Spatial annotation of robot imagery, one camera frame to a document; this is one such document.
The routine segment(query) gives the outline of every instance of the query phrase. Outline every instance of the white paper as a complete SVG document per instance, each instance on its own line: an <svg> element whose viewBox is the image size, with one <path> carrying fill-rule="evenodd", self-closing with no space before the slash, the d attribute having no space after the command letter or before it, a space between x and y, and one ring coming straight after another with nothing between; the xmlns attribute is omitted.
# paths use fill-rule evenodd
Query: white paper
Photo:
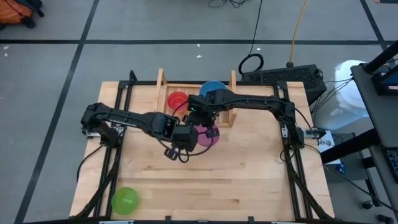
<svg viewBox="0 0 398 224"><path fill-rule="evenodd" d="M335 142L333 140L333 136L331 135L330 131L326 131L326 134L319 139L319 146L318 149L320 152L325 152L326 150L332 148L335 145ZM332 162L327 163L328 165L330 164L341 164L341 161L335 160Z"/></svg>

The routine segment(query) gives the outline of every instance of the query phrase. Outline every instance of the wooden board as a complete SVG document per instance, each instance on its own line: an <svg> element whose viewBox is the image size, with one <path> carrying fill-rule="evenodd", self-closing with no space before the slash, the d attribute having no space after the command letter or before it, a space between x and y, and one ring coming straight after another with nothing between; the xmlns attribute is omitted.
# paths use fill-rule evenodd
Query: wooden board
<svg viewBox="0 0 398 224"><path fill-rule="evenodd" d="M117 82L104 82L99 101L113 106L117 85ZM288 87L290 99L311 123L303 84L288 83ZM237 86L236 92L273 95L268 86ZM134 86L130 111L154 111L156 97L155 86ZM220 128L219 142L206 154L192 157L187 164L170 161L155 139L139 129L128 128L117 189L134 188L141 203L134 213L113 213L112 218L164 220L171 215L173 220L247 220L248 216L257 221L294 220L286 168L279 159L282 142L278 122L268 111L237 111L233 127ZM298 125L307 128L298 113L296 117ZM315 140L306 139L306 144L317 146ZM86 155L97 145L98 139L89 140ZM104 150L83 165L71 215L78 213L94 194L103 156ZM302 149L302 159L309 191L333 216L319 154ZM303 205L300 209L304 217Z"/></svg>

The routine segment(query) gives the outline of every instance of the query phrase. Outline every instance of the table leg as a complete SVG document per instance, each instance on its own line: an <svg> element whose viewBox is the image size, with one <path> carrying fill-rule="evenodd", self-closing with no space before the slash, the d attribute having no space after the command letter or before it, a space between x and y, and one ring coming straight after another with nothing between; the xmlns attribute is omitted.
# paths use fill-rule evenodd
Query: table leg
<svg viewBox="0 0 398 224"><path fill-rule="evenodd" d="M354 152L359 152L362 149L366 149L369 146L380 144L379 135L376 130L370 129L365 133L362 133L355 138L347 140L333 148L322 152L321 159L322 163L326 164L331 161L335 161L341 157L345 157Z"/></svg>
<svg viewBox="0 0 398 224"><path fill-rule="evenodd" d="M362 159L362 163L365 169L374 167L374 161L372 157Z"/></svg>

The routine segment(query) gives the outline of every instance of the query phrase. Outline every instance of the yellow cable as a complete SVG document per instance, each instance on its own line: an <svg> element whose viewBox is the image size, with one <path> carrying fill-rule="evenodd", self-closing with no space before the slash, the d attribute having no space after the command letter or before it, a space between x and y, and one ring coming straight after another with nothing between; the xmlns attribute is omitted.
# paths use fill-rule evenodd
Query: yellow cable
<svg viewBox="0 0 398 224"><path fill-rule="evenodd" d="M299 25L300 25L300 22L301 22L301 18L303 17L303 13L304 13L305 6L307 5L307 1L308 0L305 0L303 8L301 8L300 17L298 18L296 28L294 29L294 35L293 35L293 41L292 41L292 50L290 51L290 62L292 62L292 60L293 60L294 42L296 40L297 30L299 29Z"/></svg>

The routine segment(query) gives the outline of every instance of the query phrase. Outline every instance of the blue cup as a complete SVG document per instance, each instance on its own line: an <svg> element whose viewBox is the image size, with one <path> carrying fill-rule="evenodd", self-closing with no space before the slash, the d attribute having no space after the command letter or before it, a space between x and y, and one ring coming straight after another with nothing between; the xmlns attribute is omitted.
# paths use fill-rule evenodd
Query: blue cup
<svg viewBox="0 0 398 224"><path fill-rule="evenodd" d="M208 81L204 83L200 87L199 94L202 96L206 96L206 93L208 91L213 91L213 90L227 90L228 88L224 85L224 83L219 82L219 81Z"/></svg>

